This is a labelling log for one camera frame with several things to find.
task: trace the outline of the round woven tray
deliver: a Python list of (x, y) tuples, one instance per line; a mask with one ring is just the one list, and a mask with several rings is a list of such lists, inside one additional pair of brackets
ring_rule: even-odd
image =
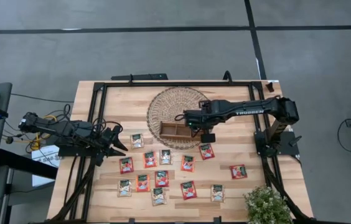
[(162, 139), (159, 137), (161, 121), (175, 122), (184, 110), (199, 110), (199, 101), (208, 100), (201, 92), (187, 87), (172, 87), (159, 93), (152, 100), (147, 112), (147, 124), (152, 135), (165, 146), (173, 149), (190, 149), (200, 141)]

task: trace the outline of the wooden table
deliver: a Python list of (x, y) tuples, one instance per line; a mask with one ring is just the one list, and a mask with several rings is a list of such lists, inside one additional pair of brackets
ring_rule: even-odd
[[(79, 83), (71, 119), (87, 120), (93, 85), (93, 81)], [(233, 117), (227, 123), (214, 127), (213, 132), (216, 134), (217, 140), (212, 144), (215, 153), (213, 159), (203, 161), (196, 147), (183, 151), (173, 150), (174, 163), (172, 166), (143, 168), (143, 152), (166, 149), (165, 146), (154, 139), (146, 123), (146, 112), (151, 100), (166, 88), (111, 87), (108, 89), (104, 119), (117, 121), (124, 127), (124, 131), (119, 135), (119, 138), (129, 149), (127, 156), (133, 157), (134, 172), (120, 174), (120, 157), (109, 157), (104, 160), (101, 167), (95, 169), (87, 221), (128, 222), (129, 218), (135, 218), (137, 222), (212, 222), (213, 217), (218, 216), (222, 216), (224, 222), (247, 221), (248, 212), (243, 194), (250, 192), (256, 186), (265, 184), (261, 159), (256, 153), (253, 139), (253, 132), (255, 131), (253, 116)], [(195, 89), (211, 100), (243, 101), (250, 99), (248, 88), (243, 86), (205, 86), (196, 87)], [(281, 95), (279, 83), (274, 83), (274, 89), (275, 92), (270, 93), (265, 88), (265, 98)], [(94, 119), (98, 113), (99, 99), (100, 95), (98, 94)], [(260, 121), (261, 127), (265, 127), (262, 116), (260, 116)], [(129, 137), (136, 133), (143, 133), (144, 135), (145, 147), (142, 149), (131, 149)], [(181, 157), (184, 154), (196, 157), (194, 173), (180, 170)], [(71, 157), (61, 161), (48, 218), (52, 218), (63, 205), (72, 161), (73, 158)], [(73, 170), (73, 184), (76, 179), (77, 164), (78, 161)], [(247, 179), (232, 180), (229, 166), (237, 164), (246, 165)], [(286, 192), (306, 215), (312, 216), (300, 165), (290, 156), (279, 156), (279, 164)], [(166, 189), (167, 205), (153, 207), (150, 192), (135, 192), (135, 177), (138, 174), (149, 174), (151, 176), (151, 186), (154, 186), (155, 170), (169, 171), (170, 187)], [(132, 197), (117, 197), (118, 181), (121, 179), (132, 180)], [(183, 200), (180, 183), (189, 180), (195, 181), (198, 197)], [(73, 192), (73, 184), (70, 186), (70, 193)], [(223, 184), (225, 186), (225, 203), (210, 201), (210, 186), (212, 184)], [(77, 218), (81, 216), (82, 204), (83, 196), (79, 198)]]

